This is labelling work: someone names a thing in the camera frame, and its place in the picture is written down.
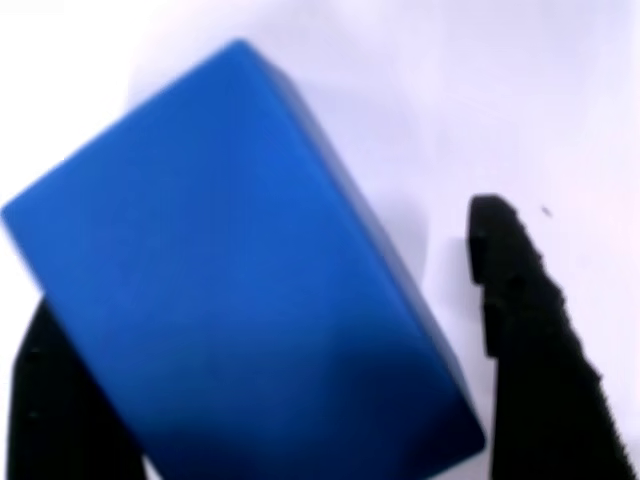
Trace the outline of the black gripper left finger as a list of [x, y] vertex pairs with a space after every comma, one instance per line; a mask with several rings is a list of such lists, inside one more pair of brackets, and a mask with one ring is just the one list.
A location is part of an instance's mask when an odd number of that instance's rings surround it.
[[142, 451], [41, 301], [16, 355], [10, 479], [144, 479]]

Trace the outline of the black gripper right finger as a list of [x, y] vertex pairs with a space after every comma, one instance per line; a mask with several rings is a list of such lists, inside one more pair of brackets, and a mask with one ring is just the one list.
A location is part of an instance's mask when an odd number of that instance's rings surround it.
[[491, 478], [635, 478], [562, 290], [502, 197], [471, 199], [467, 249], [496, 362]]

